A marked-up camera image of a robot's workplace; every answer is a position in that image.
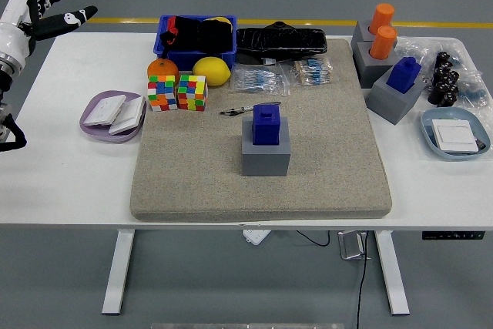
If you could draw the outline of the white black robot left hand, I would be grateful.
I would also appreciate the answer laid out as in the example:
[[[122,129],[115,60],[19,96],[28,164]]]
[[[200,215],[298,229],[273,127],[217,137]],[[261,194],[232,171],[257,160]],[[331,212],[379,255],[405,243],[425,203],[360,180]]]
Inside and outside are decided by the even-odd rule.
[[[45,16],[61,0],[8,0],[1,16],[1,55],[23,64],[38,41],[75,31],[93,17],[94,5]]]

